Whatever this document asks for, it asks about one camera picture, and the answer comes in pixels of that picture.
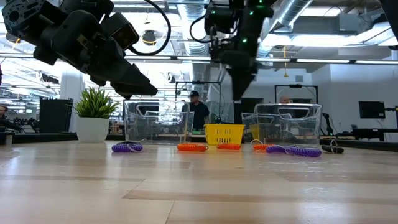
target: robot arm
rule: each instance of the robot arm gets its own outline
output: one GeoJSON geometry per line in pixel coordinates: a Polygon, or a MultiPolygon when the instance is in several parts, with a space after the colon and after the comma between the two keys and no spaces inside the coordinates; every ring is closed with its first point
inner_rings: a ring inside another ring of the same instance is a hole
{"type": "Polygon", "coordinates": [[[380,0],[380,3],[390,23],[391,29],[395,37],[398,38],[398,14],[396,13],[396,10],[398,8],[398,1],[380,0]]]}
{"type": "Polygon", "coordinates": [[[110,81],[127,99],[156,95],[150,80],[124,59],[139,35],[121,13],[109,16],[113,7],[111,0],[64,0],[60,7],[45,0],[7,0],[2,14],[8,33],[36,46],[37,60],[54,65],[61,59],[99,86],[110,81]]]}
{"type": "Polygon", "coordinates": [[[233,99],[239,100],[257,73],[258,39],[265,18],[272,18],[276,0],[230,0],[229,4],[211,1],[206,9],[205,30],[210,36],[212,61],[229,66],[233,99]],[[216,32],[236,35],[218,40],[216,32]]]}

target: black speaker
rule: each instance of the black speaker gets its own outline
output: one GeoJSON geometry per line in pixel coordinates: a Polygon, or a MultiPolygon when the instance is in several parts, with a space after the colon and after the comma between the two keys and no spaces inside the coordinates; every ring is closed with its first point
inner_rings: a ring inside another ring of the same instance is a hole
{"type": "Polygon", "coordinates": [[[40,99],[40,133],[69,132],[70,116],[72,115],[73,99],[47,100],[40,99]]]}

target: person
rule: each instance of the person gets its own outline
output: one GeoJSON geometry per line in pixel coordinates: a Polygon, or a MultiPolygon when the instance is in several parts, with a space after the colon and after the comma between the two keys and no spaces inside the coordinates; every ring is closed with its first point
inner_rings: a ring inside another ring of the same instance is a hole
{"type": "Polygon", "coordinates": [[[4,105],[0,105],[0,118],[6,119],[6,113],[8,111],[8,107],[4,105]]]}
{"type": "Polygon", "coordinates": [[[0,105],[0,132],[4,132],[6,128],[14,129],[16,131],[23,131],[24,129],[17,124],[14,124],[6,119],[8,107],[0,105]]]}
{"type": "MultiPolygon", "coordinates": [[[[209,108],[199,101],[199,93],[197,91],[192,91],[190,94],[191,102],[189,104],[189,111],[195,112],[193,114],[193,128],[203,129],[205,123],[208,121],[209,108]]],[[[183,105],[182,112],[188,111],[188,105],[183,105]]]]}
{"type": "Polygon", "coordinates": [[[290,98],[288,96],[281,96],[279,98],[279,103],[282,103],[282,104],[290,103],[290,98]]]}

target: white pot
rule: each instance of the white pot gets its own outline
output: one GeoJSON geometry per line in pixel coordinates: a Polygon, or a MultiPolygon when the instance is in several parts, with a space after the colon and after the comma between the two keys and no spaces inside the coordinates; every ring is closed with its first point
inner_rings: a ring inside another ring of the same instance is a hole
{"type": "Polygon", "coordinates": [[[108,135],[109,119],[78,118],[77,138],[80,142],[103,142],[108,135]]]}

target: yellow basket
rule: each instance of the yellow basket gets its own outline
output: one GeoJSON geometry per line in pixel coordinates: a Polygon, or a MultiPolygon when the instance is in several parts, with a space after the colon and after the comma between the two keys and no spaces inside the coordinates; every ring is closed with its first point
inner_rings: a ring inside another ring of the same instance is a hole
{"type": "Polygon", "coordinates": [[[206,124],[206,141],[211,146],[218,144],[241,144],[243,124],[206,124]]]}

